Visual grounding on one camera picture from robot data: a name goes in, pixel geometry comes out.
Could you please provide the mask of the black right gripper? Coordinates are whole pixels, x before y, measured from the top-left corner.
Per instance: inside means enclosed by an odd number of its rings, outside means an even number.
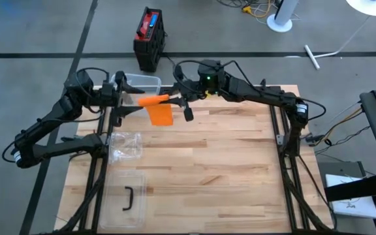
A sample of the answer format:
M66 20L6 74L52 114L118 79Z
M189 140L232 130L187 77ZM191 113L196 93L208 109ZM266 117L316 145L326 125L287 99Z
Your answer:
M220 95L225 82L225 71L219 60L202 60L198 62L197 73L199 80L195 82L196 91L200 97L208 95ZM170 96L180 94L182 97L192 97L193 88L187 83L174 83L168 90ZM186 122L194 120L193 111L186 99L181 97L161 101L161 104L175 104L183 108Z

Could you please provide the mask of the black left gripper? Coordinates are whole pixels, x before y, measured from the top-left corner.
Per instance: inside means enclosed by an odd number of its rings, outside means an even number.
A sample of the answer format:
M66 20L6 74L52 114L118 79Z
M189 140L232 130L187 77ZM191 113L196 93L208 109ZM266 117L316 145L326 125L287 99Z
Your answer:
M128 94L143 94L145 91L132 87L127 83L127 77L122 70L115 73L115 82L117 87L113 84L104 83L101 87L101 106L119 106L121 104L121 92ZM112 125L120 127L122 119L141 110L141 106L120 106L112 109Z

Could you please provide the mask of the orange elastic bandage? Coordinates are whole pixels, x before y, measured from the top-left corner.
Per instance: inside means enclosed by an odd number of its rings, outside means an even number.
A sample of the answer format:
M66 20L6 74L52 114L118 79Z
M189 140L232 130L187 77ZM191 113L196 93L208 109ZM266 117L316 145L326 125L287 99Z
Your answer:
M168 101L169 99L169 95L144 97L138 100L138 105L144 107L148 111L152 125L171 126L173 125L171 105L162 103L163 101Z

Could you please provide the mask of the clear plastic bin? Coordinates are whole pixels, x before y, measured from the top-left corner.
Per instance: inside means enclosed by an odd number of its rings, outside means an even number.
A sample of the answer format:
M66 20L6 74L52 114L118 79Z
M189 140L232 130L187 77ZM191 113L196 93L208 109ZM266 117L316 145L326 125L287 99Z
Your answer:
M134 100L134 105L138 105L138 100L144 97L150 97L158 95L161 89L161 79L156 76L147 76L141 74L129 74L125 73L127 77L127 83L138 89L145 91L143 94L131 94Z

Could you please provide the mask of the clear plastic bag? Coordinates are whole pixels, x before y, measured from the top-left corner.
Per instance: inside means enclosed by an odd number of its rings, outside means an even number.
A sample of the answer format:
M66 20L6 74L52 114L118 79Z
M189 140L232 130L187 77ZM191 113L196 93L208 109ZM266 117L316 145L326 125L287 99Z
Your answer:
M109 142L110 165L121 161L130 161L142 157L142 135L134 132L114 132Z

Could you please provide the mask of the black and red battery box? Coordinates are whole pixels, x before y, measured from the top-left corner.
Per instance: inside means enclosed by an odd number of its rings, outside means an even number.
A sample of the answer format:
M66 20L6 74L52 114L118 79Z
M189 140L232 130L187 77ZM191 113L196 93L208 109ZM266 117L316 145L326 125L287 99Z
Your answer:
M165 36L162 10L145 7L133 40L133 50L141 71L156 71L165 47Z

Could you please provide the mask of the white paper sheet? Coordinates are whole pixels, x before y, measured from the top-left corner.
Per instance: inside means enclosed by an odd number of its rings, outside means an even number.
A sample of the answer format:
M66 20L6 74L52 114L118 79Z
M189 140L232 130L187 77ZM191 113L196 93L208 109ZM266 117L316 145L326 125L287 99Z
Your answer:
M328 187L361 180L350 176L337 176L327 174ZM335 214L376 219L376 206L371 196L337 200L330 203Z

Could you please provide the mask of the white round table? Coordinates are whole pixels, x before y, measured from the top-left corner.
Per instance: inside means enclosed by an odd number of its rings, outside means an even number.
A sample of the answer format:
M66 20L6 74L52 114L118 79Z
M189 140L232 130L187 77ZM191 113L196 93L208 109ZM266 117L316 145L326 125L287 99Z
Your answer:
M376 0L345 0L345 1L351 8L353 8L354 10L362 14L365 14L367 17L362 22L360 27L334 52L315 55L307 44L304 45L304 50L306 54L308 55L308 57L310 58L316 70L320 69L320 65L317 61L318 58L332 57L340 53L344 49L344 47L346 47L346 45L348 45L348 43L350 43L350 41L352 41L352 39L358 34L358 32L365 26L368 20L371 17L376 17Z

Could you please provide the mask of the white pedestal stand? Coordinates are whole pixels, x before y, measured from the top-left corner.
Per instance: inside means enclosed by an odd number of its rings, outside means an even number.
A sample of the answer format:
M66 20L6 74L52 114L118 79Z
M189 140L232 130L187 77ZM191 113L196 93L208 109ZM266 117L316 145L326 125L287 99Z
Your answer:
M266 25L277 33L286 33L292 29L291 17L299 0L281 0L275 14L267 17Z

